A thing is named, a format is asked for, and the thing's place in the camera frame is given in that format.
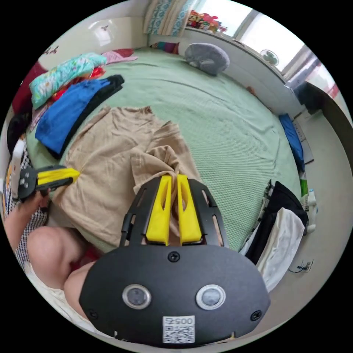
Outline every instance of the person's hand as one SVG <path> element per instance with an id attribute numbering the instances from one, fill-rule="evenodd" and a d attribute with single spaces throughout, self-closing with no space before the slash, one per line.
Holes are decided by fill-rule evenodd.
<path id="1" fill-rule="evenodd" d="M 49 192 L 50 189 L 48 189 L 46 196 L 42 196 L 40 191 L 37 191 L 34 195 L 28 197 L 25 202 L 18 205 L 18 211 L 23 215 L 31 217 L 39 207 L 48 207 Z"/>

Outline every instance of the person's leg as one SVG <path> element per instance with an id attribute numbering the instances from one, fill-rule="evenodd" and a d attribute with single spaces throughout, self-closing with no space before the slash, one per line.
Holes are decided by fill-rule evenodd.
<path id="1" fill-rule="evenodd" d="M 66 301 L 78 314 L 86 319 L 87 317 L 81 308 L 79 298 L 87 273 L 94 263 L 95 261 L 90 262 L 89 264 L 86 264 L 78 270 L 72 272 L 64 284 Z"/>
<path id="2" fill-rule="evenodd" d="M 87 250 L 87 242 L 72 228 L 40 227 L 27 241 L 29 260 L 37 277 L 48 287 L 64 289 L 71 264 Z"/>

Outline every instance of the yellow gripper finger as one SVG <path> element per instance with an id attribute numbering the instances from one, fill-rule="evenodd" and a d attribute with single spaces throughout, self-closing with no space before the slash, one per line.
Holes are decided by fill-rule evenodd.
<path id="1" fill-rule="evenodd" d="M 177 180 L 180 244 L 199 242 L 202 234 L 190 191 L 188 177 L 179 174 Z"/>
<path id="2" fill-rule="evenodd" d="M 150 242 L 169 244 L 172 177 L 163 175 L 153 204 L 146 238 Z"/>
<path id="3" fill-rule="evenodd" d="M 38 185 L 48 184 L 66 178 L 72 178 L 73 182 L 75 182 L 79 176 L 80 172 L 73 168 L 48 170 L 38 173 Z"/>

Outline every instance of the wall fan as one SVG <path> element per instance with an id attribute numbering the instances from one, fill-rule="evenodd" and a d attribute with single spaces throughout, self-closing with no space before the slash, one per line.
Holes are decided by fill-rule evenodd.
<path id="1" fill-rule="evenodd" d="M 270 50 L 262 50 L 260 52 L 262 58 L 272 66 L 277 66 L 279 64 L 278 56 Z"/>

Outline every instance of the screw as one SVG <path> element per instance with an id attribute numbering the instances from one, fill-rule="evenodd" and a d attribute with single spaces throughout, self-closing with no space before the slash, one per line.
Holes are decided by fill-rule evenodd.
<path id="1" fill-rule="evenodd" d="M 250 316 L 251 321 L 257 321 L 260 317 L 262 316 L 262 311 L 261 310 L 256 310 L 253 312 Z"/>
<path id="2" fill-rule="evenodd" d="M 177 262 L 179 261 L 179 259 L 180 259 L 180 255 L 176 251 L 172 251 L 168 254 L 168 260 L 170 262 Z"/>
<path id="3" fill-rule="evenodd" d="M 91 319 L 94 319 L 94 320 L 98 319 L 98 314 L 94 310 L 92 310 L 92 309 L 89 310 L 88 314 L 91 317 Z"/>

